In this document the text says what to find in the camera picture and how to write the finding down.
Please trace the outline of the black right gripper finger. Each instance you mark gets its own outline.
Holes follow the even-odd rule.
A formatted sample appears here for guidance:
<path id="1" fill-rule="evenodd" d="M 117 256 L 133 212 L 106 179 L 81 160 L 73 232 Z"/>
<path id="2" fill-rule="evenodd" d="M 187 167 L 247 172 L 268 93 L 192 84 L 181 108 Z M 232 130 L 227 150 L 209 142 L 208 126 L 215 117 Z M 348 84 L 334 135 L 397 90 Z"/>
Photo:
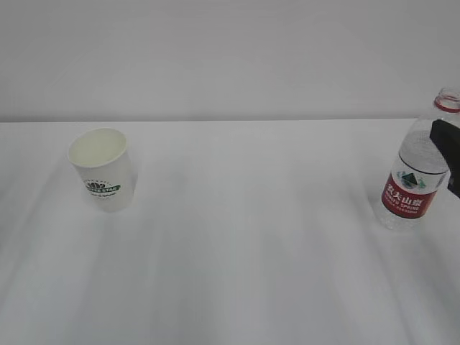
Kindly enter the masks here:
<path id="1" fill-rule="evenodd" d="M 458 198 L 460 197 L 460 158 L 459 128 L 442 119 L 432 123 L 430 139 L 448 165 L 451 173 L 447 188 Z"/>

